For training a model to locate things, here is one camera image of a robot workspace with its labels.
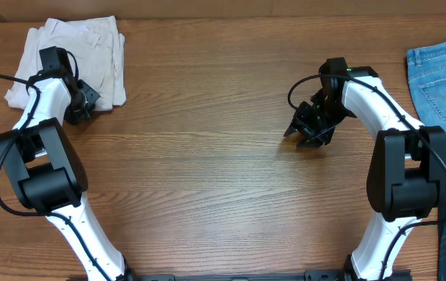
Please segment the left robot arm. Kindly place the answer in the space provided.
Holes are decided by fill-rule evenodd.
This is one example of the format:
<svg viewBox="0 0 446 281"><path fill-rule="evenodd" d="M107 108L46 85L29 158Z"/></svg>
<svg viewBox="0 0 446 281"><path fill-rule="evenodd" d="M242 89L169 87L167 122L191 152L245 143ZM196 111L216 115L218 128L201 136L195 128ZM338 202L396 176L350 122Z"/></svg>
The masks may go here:
<svg viewBox="0 0 446 281"><path fill-rule="evenodd" d="M53 46L39 54L41 70L20 81L29 96L23 115L0 133L0 207L45 217L65 237L88 280L133 280L94 215L85 169L62 128L89 120L100 95L79 78L71 52Z"/></svg>

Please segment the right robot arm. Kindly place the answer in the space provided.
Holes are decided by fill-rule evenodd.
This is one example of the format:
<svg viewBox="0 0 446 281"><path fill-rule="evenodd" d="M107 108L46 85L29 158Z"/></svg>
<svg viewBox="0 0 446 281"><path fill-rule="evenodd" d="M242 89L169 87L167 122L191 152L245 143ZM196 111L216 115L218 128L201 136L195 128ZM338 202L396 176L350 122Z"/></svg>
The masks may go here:
<svg viewBox="0 0 446 281"><path fill-rule="evenodd" d="M308 270L307 280L410 280L393 264L407 236L429 224L431 210L446 202L446 133L409 115L369 66L327 59L315 76L320 90L295 107L285 136L299 146L331 142L346 117L357 118L374 140L366 179L373 214L359 246L339 270Z"/></svg>

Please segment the beige shorts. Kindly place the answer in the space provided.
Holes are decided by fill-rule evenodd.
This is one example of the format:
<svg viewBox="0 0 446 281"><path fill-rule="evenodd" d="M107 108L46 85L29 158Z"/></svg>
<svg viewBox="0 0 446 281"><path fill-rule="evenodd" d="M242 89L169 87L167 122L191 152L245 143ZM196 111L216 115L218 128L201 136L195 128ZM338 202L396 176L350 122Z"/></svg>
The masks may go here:
<svg viewBox="0 0 446 281"><path fill-rule="evenodd" d="M73 54L72 69L100 95L95 109L110 111L127 100L125 40L114 16L69 22L49 18L44 26L29 29L15 77L27 80L42 69L40 50L64 48Z"/></svg>

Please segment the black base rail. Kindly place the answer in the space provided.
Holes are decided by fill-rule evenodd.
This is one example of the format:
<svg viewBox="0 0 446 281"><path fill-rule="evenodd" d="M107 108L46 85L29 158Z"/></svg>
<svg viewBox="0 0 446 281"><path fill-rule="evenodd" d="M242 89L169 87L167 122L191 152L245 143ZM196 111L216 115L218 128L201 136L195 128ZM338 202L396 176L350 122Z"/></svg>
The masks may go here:
<svg viewBox="0 0 446 281"><path fill-rule="evenodd" d="M306 270L304 273L274 273L251 275L212 275L212 276L137 276L137 281L345 281L356 280L342 270Z"/></svg>

